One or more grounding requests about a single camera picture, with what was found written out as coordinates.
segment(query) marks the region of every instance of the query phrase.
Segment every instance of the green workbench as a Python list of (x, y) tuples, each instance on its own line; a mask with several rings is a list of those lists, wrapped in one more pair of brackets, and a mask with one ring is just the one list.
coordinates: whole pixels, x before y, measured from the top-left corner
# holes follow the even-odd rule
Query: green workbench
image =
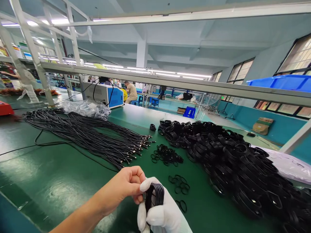
[[(5, 102), (14, 102), (16, 97), (0, 97)], [(40, 130), (25, 122), (16, 122), (25, 110), (17, 110), (14, 116), (0, 117), (0, 154), (34, 145)], [(159, 125), (159, 120), (180, 122), (195, 120), (151, 109), (125, 105), (113, 109), (109, 121), (134, 130), (150, 134), (156, 143), (142, 151), (142, 157), (131, 163), (139, 165), (147, 177), (155, 176), (168, 189), (175, 200), (184, 200), (188, 207), (185, 217), (193, 232), (274, 232), (274, 225), (268, 219), (250, 220), (237, 210), (229, 199), (219, 197), (209, 186), (208, 176), (199, 164), (188, 160), (183, 149), (176, 149), (184, 158), (178, 167), (154, 164), (150, 154), (159, 144), (169, 146), (163, 136), (149, 130), (150, 124)], [(250, 138), (247, 132), (231, 129), (245, 136), (251, 144), (271, 148), (272, 144), (258, 137)], [(59, 141), (50, 132), (43, 132), (39, 143)], [(109, 163), (93, 156), (106, 166)], [(188, 195), (175, 194), (168, 176), (179, 174), (190, 185)], [(48, 232), (86, 202), (97, 190), (105, 185), (114, 172), (98, 165), (68, 145), (30, 147), (0, 157), (0, 192), (42, 232)], [(133, 200), (126, 198), (111, 215), (105, 217), (95, 232), (139, 232), (137, 210)]]

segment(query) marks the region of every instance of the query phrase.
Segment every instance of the concrete pillar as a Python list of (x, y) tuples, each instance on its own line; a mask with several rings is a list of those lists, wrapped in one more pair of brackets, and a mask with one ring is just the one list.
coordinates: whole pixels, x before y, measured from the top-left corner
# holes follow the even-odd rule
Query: concrete pillar
[(146, 68), (148, 60), (148, 44), (145, 40), (140, 40), (137, 43), (137, 58), (136, 67)]

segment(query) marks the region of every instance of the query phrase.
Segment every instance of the red box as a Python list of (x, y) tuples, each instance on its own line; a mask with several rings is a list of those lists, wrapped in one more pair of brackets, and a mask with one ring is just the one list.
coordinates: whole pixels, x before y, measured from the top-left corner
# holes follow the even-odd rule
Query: red box
[(14, 111), (11, 105), (0, 101), (0, 116), (10, 115), (10, 114), (14, 114)]

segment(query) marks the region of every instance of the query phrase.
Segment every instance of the white glove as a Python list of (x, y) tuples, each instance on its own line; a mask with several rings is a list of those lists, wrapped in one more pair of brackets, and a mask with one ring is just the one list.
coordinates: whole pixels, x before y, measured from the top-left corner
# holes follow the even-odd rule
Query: white glove
[[(151, 183), (160, 183), (155, 177), (146, 179), (140, 185), (140, 191), (146, 192)], [(148, 222), (154, 233), (192, 233), (188, 222), (180, 211), (174, 199), (164, 187), (163, 205), (154, 206), (149, 209), (146, 214), (145, 202), (140, 203), (137, 214), (137, 223), (140, 232), (149, 233), (150, 228), (146, 224)]]

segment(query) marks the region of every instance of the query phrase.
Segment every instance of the blue stool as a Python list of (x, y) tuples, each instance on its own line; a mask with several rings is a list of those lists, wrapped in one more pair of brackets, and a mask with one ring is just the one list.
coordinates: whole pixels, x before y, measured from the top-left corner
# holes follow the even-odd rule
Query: blue stool
[(139, 105), (139, 102), (138, 102), (138, 100), (132, 100), (132, 101), (131, 101), (131, 104), (133, 104), (133, 105)]
[(185, 113), (183, 114), (184, 117), (194, 119), (195, 115), (195, 108), (194, 107), (187, 107)]
[(138, 98), (138, 104), (140, 104), (140, 102), (143, 102), (144, 97), (142, 95), (139, 96)]
[(155, 107), (155, 106), (159, 106), (159, 100), (156, 99), (156, 98), (153, 98), (153, 99), (151, 100), (151, 105), (153, 105), (154, 107)]

